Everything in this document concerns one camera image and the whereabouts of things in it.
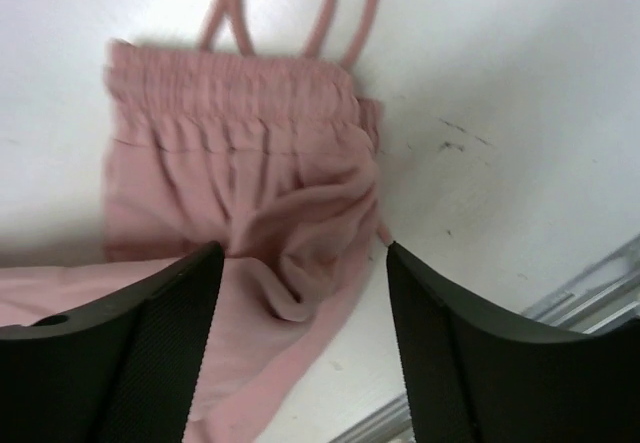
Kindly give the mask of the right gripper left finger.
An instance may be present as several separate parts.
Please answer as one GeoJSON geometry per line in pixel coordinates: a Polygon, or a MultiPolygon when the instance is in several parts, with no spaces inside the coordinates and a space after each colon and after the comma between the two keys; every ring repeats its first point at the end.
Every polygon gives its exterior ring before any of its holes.
{"type": "Polygon", "coordinates": [[[181,441],[223,265],[212,242],[107,296],[2,327],[2,441],[181,441]]]}

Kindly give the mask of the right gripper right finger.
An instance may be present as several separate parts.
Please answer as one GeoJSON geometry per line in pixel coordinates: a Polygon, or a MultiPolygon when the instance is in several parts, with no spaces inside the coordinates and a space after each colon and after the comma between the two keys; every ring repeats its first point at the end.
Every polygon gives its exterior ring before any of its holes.
{"type": "Polygon", "coordinates": [[[399,244],[386,259],[419,442],[635,442],[639,312],[593,333],[511,312],[399,244]]]}

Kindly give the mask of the pink trousers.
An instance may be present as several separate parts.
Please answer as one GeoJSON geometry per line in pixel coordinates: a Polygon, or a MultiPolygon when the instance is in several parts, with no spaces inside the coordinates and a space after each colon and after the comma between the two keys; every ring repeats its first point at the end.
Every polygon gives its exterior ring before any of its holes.
{"type": "Polygon", "coordinates": [[[255,54],[243,0],[218,0],[198,49],[113,43],[115,129],[105,165],[106,262],[1,273],[1,321],[40,318],[121,289],[209,241],[225,252],[191,407],[189,442],[253,442],[343,327],[379,217],[379,102],[350,67],[379,0],[339,63],[319,48],[255,54]]]}

